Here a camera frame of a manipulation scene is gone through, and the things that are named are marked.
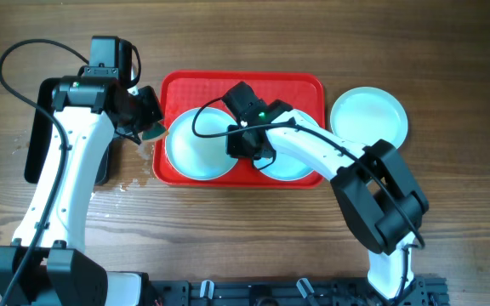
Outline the orange green sponge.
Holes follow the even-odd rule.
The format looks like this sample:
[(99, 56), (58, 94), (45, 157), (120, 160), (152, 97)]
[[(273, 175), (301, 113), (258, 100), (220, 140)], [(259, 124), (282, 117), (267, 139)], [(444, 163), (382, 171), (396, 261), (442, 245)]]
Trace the orange green sponge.
[(141, 134), (141, 139), (147, 142), (157, 142), (168, 135), (168, 130), (160, 123), (153, 123), (148, 129)]

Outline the white plate top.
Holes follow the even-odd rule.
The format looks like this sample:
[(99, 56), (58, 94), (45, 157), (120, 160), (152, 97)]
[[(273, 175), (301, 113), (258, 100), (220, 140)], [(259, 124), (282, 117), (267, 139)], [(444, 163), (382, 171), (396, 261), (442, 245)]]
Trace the white plate top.
[[(165, 139), (169, 163), (181, 175), (194, 180), (207, 181), (227, 174), (237, 159), (226, 153), (226, 138), (199, 138), (192, 132), (192, 121), (198, 108), (179, 115), (169, 127)], [(207, 107), (196, 121), (196, 131), (201, 134), (227, 131), (233, 118), (222, 110)]]

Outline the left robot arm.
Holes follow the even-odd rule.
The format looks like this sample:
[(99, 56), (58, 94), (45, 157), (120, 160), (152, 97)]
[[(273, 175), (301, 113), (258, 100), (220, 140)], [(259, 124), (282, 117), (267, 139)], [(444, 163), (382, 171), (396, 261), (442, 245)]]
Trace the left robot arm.
[(37, 188), (7, 246), (0, 246), (4, 305), (158, 305), (149, 277), (109, 272), (87, 257), (85, 227), (98, 173), (116, 137), (136, 144), (167, 135), (154, 90), (140, 87), (138, 49), (95, 36), (74, 76), (48, 79)]

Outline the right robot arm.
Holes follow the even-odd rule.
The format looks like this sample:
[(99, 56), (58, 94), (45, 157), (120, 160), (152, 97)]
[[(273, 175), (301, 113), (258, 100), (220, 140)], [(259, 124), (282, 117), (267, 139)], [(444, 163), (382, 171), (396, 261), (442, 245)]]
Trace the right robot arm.
[(386, 301), (401, 302), (413, 280), (411, 251), (424, 248), (419, 233), (429, 202), (402, 156), (385, 140), (372, 145), (341, 139), (291, 105), (270, 104), (245, 82), (222, 101), (236, 118), (230, 153), (253, 159), (290, 156), (329, 181), (356, 239), (368, 249), (367, 280)]

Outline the white plate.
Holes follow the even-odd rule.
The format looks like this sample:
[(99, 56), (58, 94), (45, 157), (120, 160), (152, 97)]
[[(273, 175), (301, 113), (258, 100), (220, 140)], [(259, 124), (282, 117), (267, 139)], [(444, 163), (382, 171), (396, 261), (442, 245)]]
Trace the white plate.
[(276, 158), (253, 160), (253, 165), (265, 176), (278, 181), (296, 181), (313, 173), (303, 162), (283, 153), (276, 153)]
[[(227, 174), (237, 159), (226, 153), (226, 138), (199, 138), (192, 132), (192, 121), (198, 108), (179, 115), (169, 127), (165, 139), (169, 163), (181, 175), (194, 180), (207, 181)], [(222, 110), (207, 107), (196, 121), (196, 131), (201, 134), (227, 131), (233, 118)]]
[(334, 102), (329, 116), (332, 132), (353, 142), (373, 145), (383, 139), (400, 148), (408, 133), (402, 104), (380, 88), (353, 88)]

